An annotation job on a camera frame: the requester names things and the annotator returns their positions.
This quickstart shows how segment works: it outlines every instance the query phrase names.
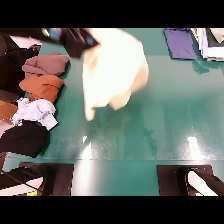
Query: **brown garment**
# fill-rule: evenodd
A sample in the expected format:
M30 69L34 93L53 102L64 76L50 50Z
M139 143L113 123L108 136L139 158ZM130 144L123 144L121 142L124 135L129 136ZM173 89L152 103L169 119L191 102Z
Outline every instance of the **brown garment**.
M18 107L0 100L0 121L12 124L12 117L17 112Z
M57 99L59 89L64 81L53 75L32 75L20 82L22 90L30 93L30 100L49 100L52 103Z
M68 56L59 53L39 55L28 59L22 69L26 77L33 74L60 76L65 71L68 61Z

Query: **pink cloth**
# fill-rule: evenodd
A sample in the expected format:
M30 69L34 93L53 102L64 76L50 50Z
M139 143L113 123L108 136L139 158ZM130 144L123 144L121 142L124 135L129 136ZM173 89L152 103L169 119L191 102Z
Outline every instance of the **pink cloth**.
M55 75L60 76L64 71L69 57L53 53L49 55L40 55L26 60L22 69L26 78L33 75Z

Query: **teal tabletop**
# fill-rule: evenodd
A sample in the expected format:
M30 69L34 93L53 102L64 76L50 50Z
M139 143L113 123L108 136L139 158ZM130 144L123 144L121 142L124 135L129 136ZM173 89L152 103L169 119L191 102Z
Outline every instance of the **teal tabletop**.
M74 163L72 195L158 195L157 164L211 164L224 180L224 65L171 59L161 28L125 28L142 41L149 82L124 108L84 115L82 60L71 59L55 104L59 124L36 158L8 153L4 170L21 161ZM44 43L40 54L60 52Z

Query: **folded purple fabric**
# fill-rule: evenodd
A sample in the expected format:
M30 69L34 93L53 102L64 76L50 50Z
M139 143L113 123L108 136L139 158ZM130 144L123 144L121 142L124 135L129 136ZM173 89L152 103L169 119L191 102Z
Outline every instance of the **folded purple fabric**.
M165 28L164 33L172 58L197 59L187 28Z

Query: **green table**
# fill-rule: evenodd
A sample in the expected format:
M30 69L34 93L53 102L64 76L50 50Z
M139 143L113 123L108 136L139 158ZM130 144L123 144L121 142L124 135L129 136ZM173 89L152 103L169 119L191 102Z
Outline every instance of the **green table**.
M162 29L125 30L144 45L147 86L125 108L97 109L87 122L82 60L72 59L49 147L36 159L9 153L3 169L20 161L74 163L73 195L158 195L157 164L210 163L224 180L223 63L203 60L198 50L198 60L172 60ZM40 53L56 51L66 54L50 44Z

